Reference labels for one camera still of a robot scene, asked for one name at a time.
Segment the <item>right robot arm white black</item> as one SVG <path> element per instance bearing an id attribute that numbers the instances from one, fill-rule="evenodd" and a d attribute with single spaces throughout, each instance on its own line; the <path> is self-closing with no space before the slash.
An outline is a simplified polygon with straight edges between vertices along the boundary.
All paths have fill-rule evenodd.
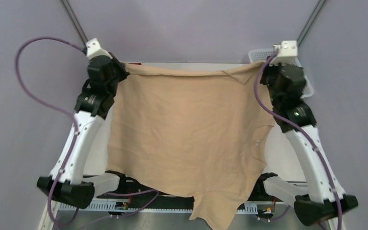
<path id="1" fill-rule="evenodd" d="M 321 146 L 317 122 L 302 100 L 306 79 L 302 67 L 263 66 L 260 83 L 268 88 L 272 109 L 266 109 L 294 149 L 306 179 L 301 188 L 275 173 L 264 173 L 254 187 L 257 198 L 274 196 L 291 206 L 299 221 L 312 226 L 340 218 L 358 207 L 356 196 L 339 184 Z"/>

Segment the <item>beige t shirt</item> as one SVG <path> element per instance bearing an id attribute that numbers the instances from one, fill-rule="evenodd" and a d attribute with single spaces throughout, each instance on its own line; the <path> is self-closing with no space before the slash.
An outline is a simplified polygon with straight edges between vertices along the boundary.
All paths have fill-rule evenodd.
<path id="1" fill-rule="evenodd" d="M 266 167 L 275 122 L 254 82 L 261 63 L 191 71 L 126 64 L 112 114 L 107 169 L 193 197 L 190 219 L 226 230 Z"/>

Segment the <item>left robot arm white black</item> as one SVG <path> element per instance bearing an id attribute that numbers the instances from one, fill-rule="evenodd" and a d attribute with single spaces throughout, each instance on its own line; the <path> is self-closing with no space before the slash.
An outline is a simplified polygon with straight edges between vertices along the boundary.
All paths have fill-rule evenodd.
<path id="1" fill-rule="evenodd" d="M 37 187 L 49 200 L 85 209 L 108 191 L 116 198 L 127 194 L 127 184 L 119 176 L 104 173 L 83 180 L 83 170 L 94 139 L 112 110 L 118 83 L 129 73 L 113 54 L 91 57 L 88 79 L 77 98 L 72 128 L 63 151 L 49 176 L 41 176 Z"/>

